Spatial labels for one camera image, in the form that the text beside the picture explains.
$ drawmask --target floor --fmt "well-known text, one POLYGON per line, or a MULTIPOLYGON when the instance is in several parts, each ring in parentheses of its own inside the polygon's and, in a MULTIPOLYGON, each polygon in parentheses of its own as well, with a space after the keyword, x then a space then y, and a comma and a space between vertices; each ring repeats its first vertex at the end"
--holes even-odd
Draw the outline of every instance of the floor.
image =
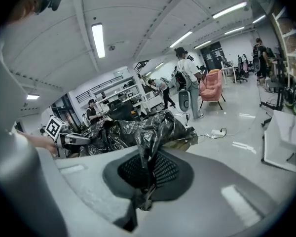
MULTIPOLYGON (((171 98, 177 104, 178 111, 173 107, 169 107, 169 110, 174 115, 181 115, 178 95, 175 90, 172 90, 172 93, 174 95, 171 98)), ((193 120, 189 109, 191 119, 188 125, 193 126, 198 135, 225 127, 227 136, 215 140, 205 136, 199 137, 198 144, 191 146, 187 152, 223 162, 260 186, 277 203, 290 198, 296 190, 296 173, 264 165, 260 161, 263 131, 267 128, 262 128, 261 123, 273 113, 267 107, 259 107, 260 98, 262 101, 276 103, 277 94, 268 93, 263 87, 257 86, 256 76, 250 73, 248 82, 242 84, 234 84, 231 78, 228 78, 227 85, 223 88, 223 96, 226 100, 220 100, 223 110, 218 103, 203 103, 202 111, 205 116, 202 119, 193 120), (243 149, 244 144, 250 146, 250 149, 243 149)), ((186 122, 185 115, 176 118, 183 124, 186 122)))

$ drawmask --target fluorescent light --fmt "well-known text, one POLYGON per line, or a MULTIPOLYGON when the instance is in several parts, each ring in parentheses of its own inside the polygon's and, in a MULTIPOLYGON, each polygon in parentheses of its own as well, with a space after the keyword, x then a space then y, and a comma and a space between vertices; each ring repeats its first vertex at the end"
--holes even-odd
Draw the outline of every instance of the fluorescent light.
POLYGON ((27 100, 36 100, 39 98, 39 95, 28 94, 27 100))
POLYGON ((203 44, 200 44, 199 46, 195 47, 194 49, 198 49, 198 48, 200 48, 201 46, 208 44, 209 42, 212 42, 212 41, 209 40, 209 41, 207 41, 207 42, 205 42, 205 43, 203 43, 203 44))
POLYGON ((223 15, 225 15, 227 13, 230 13, 230 12, 232 12, 234 10, 238 10, 238 9, 240 9, 242 7, 245 7, 246 5, 247 5, 247 2, 241 2, 239 4, 236 4, 236 5, 230 7, 228 9, 226 9, 226 10, 223 10, 223 11, 213 15, 213 18, 219 18, 219 17, 221 17, 221 16, 223 16, 223 15))
POLYGON ((93 33, 95 47, 97 48, 98 56, 99 58, 103 58, 105 57, 105 51, 104 51, 102 24, 93 25, 92 33, 93 33))
POLYGON ((263 15, 260 18, 256 19, 255 21, 252 22, 252 24, 255 24, 256 22, 260 21, 261 19, 265 18, 266 16, 263 15))
POLYGON ((187 36, 189 36, 192 32, 189 31, 187 34, 184 34, 181 38, 179 38, 176 42, 174 42, 170 48, 174 47, 176 44, 178 44, 180 41, 184 40, 187 36))
POLYGON ((233 32, 240 31, 240 30, 242 30, 242 29, 244 29, 244 28, 245 28, 245 27, 243 26, 243 27, 240 27, 240 28, 237 28, 237 29, 231 30, 231 31, 229 31, 229 32, 226 32, 225 35, 227 35, 227 34, 231 34, 231 33, 233 33, 233 32))
POLYGON ((161 62, 157 67, 155 67, 155 69, 160 68, 163 64, 164 64, 164 62, 161 62))

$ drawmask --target tripod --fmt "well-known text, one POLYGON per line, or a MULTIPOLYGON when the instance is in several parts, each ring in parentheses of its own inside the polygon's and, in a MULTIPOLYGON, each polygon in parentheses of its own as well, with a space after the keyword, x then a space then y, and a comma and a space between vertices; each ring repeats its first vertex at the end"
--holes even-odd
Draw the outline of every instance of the tripod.
MULTIPOLYGON (((269 103, 261 101, 260 107, 263 105, 263 106, 266 106, 272 110, 281 111, 283 109, 283 101, 284 101, 284 85, 281 83, 281 78, 282 78, 281 77, 281 71, 282 71, 281 68, 284 65, 282 59, 277 58, 277 64, 278 64, 278 67, 277 67, 278 81, 277 82, 268 82, 269 87, 278 88, 276 105, 274 106, 269 103)), ((272 120, 272 118, 266 119, 263 123, 261 123, 261 126, 264 127, 267 123, 270 123, 271 120, 272 120)))

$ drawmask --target desk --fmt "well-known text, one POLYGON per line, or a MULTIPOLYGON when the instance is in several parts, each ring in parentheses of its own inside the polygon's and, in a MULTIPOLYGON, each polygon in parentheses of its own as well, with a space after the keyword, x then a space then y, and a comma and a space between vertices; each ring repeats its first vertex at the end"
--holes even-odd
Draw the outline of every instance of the desk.
POLYGON ((222 76, 223 76, 223 80, 225 81, 225 85, 227 85, 227 81, 226 81, 226 75, 225 75, 225 70, 228 69, 232 69, 233 70, 233 75, 235 77, 235 83, 237 83, 237 78, 236 78, 236 71, 235 71, 235 67, 228 67, 228 68, 222 68, 222 76))

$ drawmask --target man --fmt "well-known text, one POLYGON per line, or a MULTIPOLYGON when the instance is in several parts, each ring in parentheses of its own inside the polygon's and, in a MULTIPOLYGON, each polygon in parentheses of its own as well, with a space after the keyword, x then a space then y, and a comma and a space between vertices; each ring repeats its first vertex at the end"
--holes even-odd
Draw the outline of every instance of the man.
POLYGON ((88 104, 89 104, 89 108, 87 109, 87 117, 90 119, 91 125, 94 125, 96 122, 99 121, 99 116, 97 115, 97 112, 94 109, 94 105, 95 105, 94 99, 90 99, 88 104))
POLYGON ((263 46, 263 42, 260 38, 256 39, 256 48, 260 52, 260 70, 257 72, 258 79, 266 78, 267 67, 271 67, 271 64, 267 58, 266 48, 263 46))
MULTIPOLYGON (((102 100, 106 98, 106 95, 105 95, 104 91, 101 92, 101 95, 102 95, 102 100)), ((109 103, 108 100, 103 102, 103 104, 105 104, 105 105, 107 105, 108 103, 109 103)))
POLYGON ((148 84, 156 86, 159 91, 163 92, 164 110, 168 108, 168 101, 171 103, 170 106, 176 107, 175 103, 169 97, 169 87, 164 81, 160 79, 149 79, 148 84))
POLYGON ((191 106, 194 119, 200 119, 204 117, 204 114, 200 112, 198 108, 198 79, 202 79, 202 74, 197 69, 196 65, 188 58, 187 51, 184 50, 183 47, 178 47, 174 49, 176 52, 176 56, 178 57, 178 71, 185 72, 187 78, 185 80, 190 80, 190 87, 188 87, 187 91, 190 93, 191 97, 191 106))

